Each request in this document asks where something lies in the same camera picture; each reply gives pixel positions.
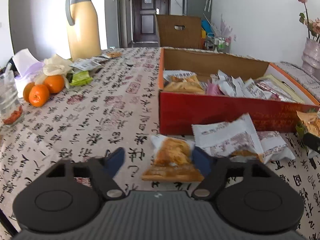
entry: door frame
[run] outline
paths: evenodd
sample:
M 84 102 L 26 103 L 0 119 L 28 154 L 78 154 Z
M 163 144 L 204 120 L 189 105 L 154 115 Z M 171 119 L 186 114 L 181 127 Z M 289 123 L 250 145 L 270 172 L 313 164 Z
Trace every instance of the door frame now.
M 132 4 L 132 18 L 131 18 L 131 24 L 132 24 L 132 42 L 133 43 L 136 43 L 136 34 L 135 34 L 135 26 L 134 26 L 134 0 L 131 0 L 131 4 Z M 171 13 L 171 0 L 168 0 L 168 4 L 169 4 L 169 8 L 168 8 L 168 14 L 170 15 Z M 138 43 L 155 43 L 155 42 L 152 42 L 152 41 L 140 41 Z

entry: green snack packet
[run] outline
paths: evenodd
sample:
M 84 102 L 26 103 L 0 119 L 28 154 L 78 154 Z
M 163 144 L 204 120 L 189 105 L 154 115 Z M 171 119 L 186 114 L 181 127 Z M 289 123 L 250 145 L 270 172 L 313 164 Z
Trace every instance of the green snack packet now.
M 72 82 L 70 83 L 70 86 L 83 86 L 89 84 L 93 80 L 92 77 L 90 77 L 88 71 L 81 71 L 77 74 L 73 74 Z

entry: plastic bag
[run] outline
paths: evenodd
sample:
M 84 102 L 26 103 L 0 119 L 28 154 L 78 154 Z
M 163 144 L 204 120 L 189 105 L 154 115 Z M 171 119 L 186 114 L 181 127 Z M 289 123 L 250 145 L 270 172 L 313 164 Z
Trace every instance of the plastic bag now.
M 153 164 L 143 173 L 142 180 L 191 182 L 203 176 L 191 163 L 193 141 L 184 141 L 164 135 L 151 136 L 155 146 Z

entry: door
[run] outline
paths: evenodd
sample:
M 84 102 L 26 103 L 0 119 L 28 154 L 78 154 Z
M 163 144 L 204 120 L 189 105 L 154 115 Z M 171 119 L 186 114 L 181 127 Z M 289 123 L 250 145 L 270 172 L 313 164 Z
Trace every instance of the door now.
M 158 41 L 155 14 L 168 14 L 170 0 L 133 0 L 134 41 Z

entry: red cardboard box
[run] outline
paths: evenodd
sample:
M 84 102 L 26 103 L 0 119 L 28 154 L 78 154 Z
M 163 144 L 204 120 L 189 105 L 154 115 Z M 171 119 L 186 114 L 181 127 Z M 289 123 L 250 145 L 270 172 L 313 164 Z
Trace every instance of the red cardboard box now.
M 257 131 L 294 132 L 298 122 L 296 111 L 318 110 L 319 102 L 299 83 L 273 63 L 229 54 L 161 49 L 159 71 L 160 133 L 192 135 L 192 124 L 231 122 L 249 113 Z M 163 70 L 188 70 L 206 82 L 220 69 L 244 81 L 271 74 L 285 82 L 305 104 L 281 101 L 207 96 L 163 91 Z

